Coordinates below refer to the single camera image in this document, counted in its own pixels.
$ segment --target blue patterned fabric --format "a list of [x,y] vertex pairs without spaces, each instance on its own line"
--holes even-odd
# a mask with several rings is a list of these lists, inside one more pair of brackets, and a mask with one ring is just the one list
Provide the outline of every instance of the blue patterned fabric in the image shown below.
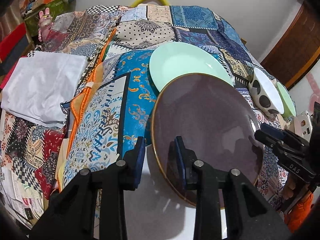
[[200,6],[170,6],[173,26],[217,30],[212,11]]
[[63,174],[63,185],[83,168],[106,169],[122,152],[120,115],[126,102],[127,79],[122,75],[102,85],[91,99],[72,143]]
[[116,76],[131,72],[124,114],[123,150],[134,148],[138,136],[151,144],[150,121],[156,101],[156,87],[150,83],[148,66],[153,50],[134,50],[122,55]]
[[194,33],[177,29],[180,33],[181,41],[195,46],[215,45],[206,33]]
[[236,30],[225,20],[221,19],[221,21],[223,22],[224,26],[224,33],[228,36],[228,38],[238,43],[246,52],[248,52],[247,48],[242,43],[239,34],[236,32]]

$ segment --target white cloth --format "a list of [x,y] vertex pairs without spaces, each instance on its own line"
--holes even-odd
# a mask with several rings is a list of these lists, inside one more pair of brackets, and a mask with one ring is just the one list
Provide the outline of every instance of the white cloth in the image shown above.
[[71,100],[88,62],[85,56],[35,51],[20,58],[3,89],[1,108],[35,124],[63,127],[60,103]]

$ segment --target plate rim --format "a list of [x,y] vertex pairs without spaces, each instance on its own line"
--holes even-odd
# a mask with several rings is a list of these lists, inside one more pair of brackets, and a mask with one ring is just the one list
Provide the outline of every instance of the plate rim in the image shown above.
[[[204,53],[210,55],[210,56],[213,58],[214,61],[216,61],[217,63],[219,63],[219,64],[221,65],[222,69],[226,72],[227,76],[229,77],[230,83],[227,82],[227,81],[225,81],[225,80],[223,80],[223,79],[221,79],[221,78],[219,78],[219,77],[217,77],[217,76],[210,75],[210,74],[206,74],[206,73],[193,72],[193,73],[185,73],[185,74],[183,74],[183,75],[186,75],[186,74],[196,74],[196,73],[197,73],[197,74],[206,74],[206,75],[209,75],[209,76],[213,76],[213,77],[219,78],[219,79],[223,80],[224,82],[228,83],[230,86],[234,87],[233,82],[232,82],[232,78],[229,76],[228,72],[225,70],[225,68],[223,67],[223,65],[222,65],[214,56],[212,56],[209,52],[205,51],[204,49],[199,48],[199,47],[196,46],[196,45],[190,44],[190,43],[186,43],[186,42],[182,42],[182,41],[181,41],[181,42],[174,41],[174,42],[169,42],[169,43],[163,44],[163,45],[159,46],[158,48],[156,48],[156,49],[153,51],[153,53],[152,53],[151,56],[150,56],[150,61],[152,60],[152,56],[155,57],[155,56],[154,56],[154,53],[155,53],[155,51],[156,51],[157,49],[159,49],[159,48],[161,48],[161,47],[163,47],[163,46],[173,46],[173,44],[175,44],[175,46],[180,46],[180,44],[182,44],[182,43],[183,43],[184,45],[186,44],[186,46],[188,46],[188,47],[196,47],[196,49],[199,49],[199,50],[203,51]],[[150,68],[151,65],[152,65],[152,64],[150,64],[150,62],[149,62],[149,71],[150,71],[151,69],[153,69],[153,67]],[[159,90],[159,88],[158,88],[157,85],[154,83],[154,81],[153,81],[153,83],[155,84],[155,87],[157,88],[157,90],[158,90],[159,92],[161,92],[161,91],[162,91],[171,81],[173,81],[174,79],[170,80],[161,90]]]
[[[277,91],[278,91],[278,93],[279,93],[279,95],[280,95],[280,98],[281,98],[281,100],[282,100],[282,91],[280,90],[280,88],[278,88],[278,85],[280,84],[280,86],[283,88],[283,91],[285,91],[288,95],[289,95],[289,98],[291,99],[291,96],[290,96],[290,94],[289,94],[289,92],[285,89],[285,86],[284,85],[282,85],[282,83],[280,82],[280,81],[277,81]],[[293,100],[291,99],[291,104],[292,104],[292,106],[293,106],[293,110],[294,110],[294,113],[295,113],[295,115],[294,115],[294,113],[292,113],[292,111],[291,111],[291,109],[290,109],[290,107],[289,107],[289,105],[287,104],[287,102],[285,101],[285,99],[283,99],[283,101],[282,101],[282,103],[283,102],[285,102],[285,104],[287,105],[287,107],[288,107],[288,110],[290,111],[290,114],[292,114],[292,116],[297,116],[297,111],[296,111],[296,109],[295,109],[295,107],[294,107],[294,103],[293,103]]]
[[[205,73],[187,73],[187,74],[184,74],[184,75],[181,75],[181,76],[178,76],[176,78],[174,78],[173,80],[171,80],[168,84],[165,85],[165,87],[160,91],[159,95],[157,96],[157,99],[156,99],[156,102],[155,102],[155,105],[153,106],[153,109],[152,109],[152,118],[151,118],[151,146],[152,146],[152,151],[153,151],[153,155],[156,159],[156,162],[157,162],[157,165],[158,165],[158,168],[160,170],[160,173],[162,174],[162,176],[164,177],[164,180],[169,184],[169,186],[173,189],[173,191],[183,200],[185,200],[187,203],[189,203],[190,205],[193,205],[196,207],[196,203],[193,203],[192,201],[188,200],[186,197],[184,197],[175,187],[174,185],[170,182],[170,180],[168,179],[167,175],[165,174],[165,171],[161,165],[161,162],[160,162],[160,159],[158,157],[158,154],[156,152],[156,140],[155,140],[155,128],[154,128],[154,124],[155,124],[155,111],[156,111],[156,108],[158,106],[158,103],[159,103],[159,99],[161,98],[162,94],[164,93],[165,89],[172,83],[174,82],[176,79],[178,78],[181,78],[181,77],[184,77],[184,76],[187,76],[187,75],[194,75],[194,74],[197,74],[197,75],[205,75],[205,76],[209,76],[209,77],[212,77],[212,78],[218,78],[218,77],[215,77],[215,76],[212,76],[212,75],[209,75],[209,74],[205,74]],[[262,170],[262,165],[260,167],[260,170],[257,174],[257,177],[253,183],[253,185],[255,186],[255,184],[257,183],[258,181],[258,178],[259,178],[259,174]]]

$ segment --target cardboard box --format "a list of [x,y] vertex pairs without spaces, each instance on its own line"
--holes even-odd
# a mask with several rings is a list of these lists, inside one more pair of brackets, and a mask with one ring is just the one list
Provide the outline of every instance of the cardboard box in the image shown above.
[[36,0],[32,5],[32,10],[36,9],[40,5],[47,4],[53,0]]

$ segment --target green box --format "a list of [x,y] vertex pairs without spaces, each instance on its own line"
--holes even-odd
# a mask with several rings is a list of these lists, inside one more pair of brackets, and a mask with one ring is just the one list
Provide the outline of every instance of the green box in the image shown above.
[[69,5],[63,0],[53,0],[47,4],[39,6],[36,10],[32,11],[30,15],[27,15],[24,21],[26,22],[26,26],[31,36],[38,36],[39,12],[44,11],[45,8],[50,9],[50,15],[54,21],[58,15],[68,12]]

